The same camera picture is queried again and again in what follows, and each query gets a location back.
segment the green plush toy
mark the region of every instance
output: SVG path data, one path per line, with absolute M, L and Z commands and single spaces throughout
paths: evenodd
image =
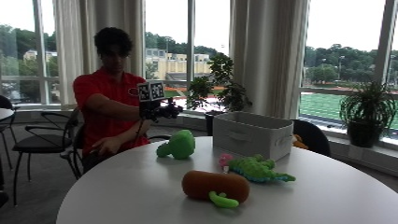
M 196 149 L 196 138 L 189 130 L 176 132 L 168 143 L 158 146 L 158 157 L 166 157 L 172 154 L 174 159 L 184 160 L 193 153 Z
M 253 157 L 234 159 L 228 161 L 229 169 L 254 182 L 266 182 L 271 180 L 295 181 L 295 177 L 287 174 L 277 173 L 274 161 L 264 160 L 260 154 Z

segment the white curtain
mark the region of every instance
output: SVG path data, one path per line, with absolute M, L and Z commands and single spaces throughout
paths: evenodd
M 307 6 L 307 0 L 233 1 L 236 81 L 254 104 L 248 111 L 264 116 L 297 116 Z
M 93 36 L 105 27 L 126 31 L 133 50 L 125 71 L 142 75 L 142 0 L 53 0 L 61 108 L 76 106 L 72 83 L 81 74 L 93 73 L 101 66 Z
M 84 72 L 78 2 L 78 0 L 53 0 L 63 110 L 76 106 L 72 83 Z
M 133 50 L 126 60 L 125 71 L 142 75 L 142 0 L 81 0 L 82 42 L 85 73 L 94 72 L 100 66 L 93 36 L 105 27 L 117 27 L 126 31 L 133 42 Z

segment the man's hand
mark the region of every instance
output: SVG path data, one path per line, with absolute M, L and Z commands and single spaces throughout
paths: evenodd
M 105 154 L 114 155 L 120 150 L 122 145 L 121 140 L 117 136 L 102 138 L 100 141 L 92 145 L 94 149 L 98 150 L 98 155 L 102 156 Z

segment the plant pot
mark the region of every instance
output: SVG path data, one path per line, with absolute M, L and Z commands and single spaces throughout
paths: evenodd
M 206 132 L 208 136 L 213 136 L 213 119 L 214 116 L 224 114 L 222 111 L 212 110 L 210 112 L 204 113 L 204 117 L 206 118 Z
M 347 127 L 350 143 L 357 147 L 373 147 L 381 138 L 383 128 L 366 122 L 351 121 Z

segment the dark hair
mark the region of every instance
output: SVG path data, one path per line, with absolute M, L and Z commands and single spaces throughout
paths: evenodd
M 94 35 L 94 44 L 100 55 L 109 54 L 109 47 L 116 45 L 120 47 L 121 56 L 128 56 L 133 48 L 133 43 L 126 32 L 116 27 L 105 27 Z

